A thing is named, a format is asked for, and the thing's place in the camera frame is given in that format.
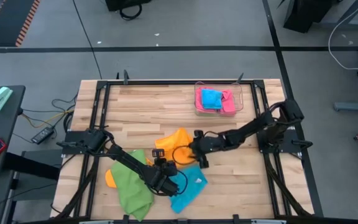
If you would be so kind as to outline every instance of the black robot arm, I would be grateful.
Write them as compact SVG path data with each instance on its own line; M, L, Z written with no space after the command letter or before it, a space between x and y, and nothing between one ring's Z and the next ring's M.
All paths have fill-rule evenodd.
M272 112L279 108L280 117L274 118ZM216 133L216 137L205 136L201 130L195 131L195 138L189 145L195 159L201 168L209 167L205 154L216 151L228 151L237 149L249 136L263 131L265 132L265 143L270 145L280 144L283 134L289 126L300 123L304 116L293 100L285 100L275 103L268 111L263 112L258 118L247 123L239 129L232 129Z
M78 142L58 142L61 147L80 147L85 150L85 153L94 157L109 157L115 161L120 162L124 166L130 168L135 173L139 174L140 178L145 182L145 185L155 195L159 196L173 196L178 193L178 186L172 182L168 177L177 174L177 168L173 161L167 161L163 158L164 151L161 149L154 149L154 165L148 166L132 157L114 141L114 136L103 129L87 129L83 133L83 139ZM111 147L106 153L103 148L107 143L111 142Z

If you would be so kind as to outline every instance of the wooden tabletop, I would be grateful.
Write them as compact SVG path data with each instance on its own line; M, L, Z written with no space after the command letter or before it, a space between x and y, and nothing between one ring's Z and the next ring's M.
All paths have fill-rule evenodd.
M81 82L71 124L74 131L85 130L90 125L96 82ZM285 99L279 79L264 82L270 105ZM144 149L146 156L152 159L154 141L173 134L178 128L185 128L189 133L195 129L220 132L240 128L252 121L255 111L249 85L242 85L242 95L244 109L235 117L207 117L195 114L194 85L114 85L109 94L106 129L113 133L117 144L126 151ZM301 161L289 154L281 154L280 157L288 189L305 210L313 213ZM208 185L184 211L174 213L168 197L155 196L145 219L231 219L233 214L239 214L240 218L273 218L264 160L256 135L247 138L238 149L211 153L207 158L209 168L202 171ZM83 156L77 155L62 169L53 202L57 210L62 210L77 190L82 162ZM100 159L92 219L120 220L125 215L117 190L107 187L104 180L105 172L113 163L115 161L110 158ZM284 214L278 187L276 191L280 213ZM84 193L80 215L85 214L87 194Z

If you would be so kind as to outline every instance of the yellow cable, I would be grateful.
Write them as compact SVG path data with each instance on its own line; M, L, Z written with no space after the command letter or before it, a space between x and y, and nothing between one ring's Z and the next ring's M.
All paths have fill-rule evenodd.
M45 124L47 124L48 121L51 121L51 120L57 118L57 117L60 116L60 115L67 114L67 113L70 113L70 112L72 112L72 111L74 111L74 110L68 110L68 111L64 111L64 112L62 112L62 113L56 114L55 116L49 118L48 120L44 121L44 122L43 122L42 124L40 124L40 125L34 125L34 124L31 122L31 120L30 120L29 117L27 117L25 114L22 114L22 115L23 115L23 117L25 117L25 118L27 119L27 121L30 123L30 125L31 125L33 128L40 128L40 127L44 126Z

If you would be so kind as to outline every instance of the green cloth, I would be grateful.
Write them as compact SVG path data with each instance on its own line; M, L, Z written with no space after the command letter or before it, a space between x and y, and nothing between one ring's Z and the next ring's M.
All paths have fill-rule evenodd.
M146 164L146 156L143 150L135 150L129 154L139 162ZM153 204L153 193L150 192L138 174L120 162L115 162L111 166L111 173L117 185L121 207L128 215L132 214L141 222Z

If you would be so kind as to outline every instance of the concrete floor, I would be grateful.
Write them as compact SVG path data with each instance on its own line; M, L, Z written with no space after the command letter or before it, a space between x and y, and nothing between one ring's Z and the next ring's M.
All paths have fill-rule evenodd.
M331 29L315 25L307 34L284 29L287 3L277 9L279 2L268 0L281 46L327 46ZM352 2L334 6L324 20L338 19ZM130 22L108 12L103 0L76 0L76 4L94 47L273 46L259 0L154 0ZM358 45L358 30L339 30L333 45ZM22 47L89 47L72 0L41 1ZM358 66L358 52L335 55L343 64ZM343 70L328 52L283 56L295 99L306 116L305 137L314 142L310 156L324 216L358 218L358 142L352 140L358 133L358 113L333 110L335 101L358 101L358 77L355 71ZM115 78L124 69L131 78L237 78L242 72L244 78L282 77L275 52L98 52L96 58L103 78ZM26 109L52 109L54 98L69 100L81 80L98 78L89 52L0 54L0 85L25 85ZM38 130L19 118L14 132L29 139ZM58 127L57 138L39 146L13 137L9 150L19 154L56 149L63 133ZM14 218L44 220L50 202L20 202Z

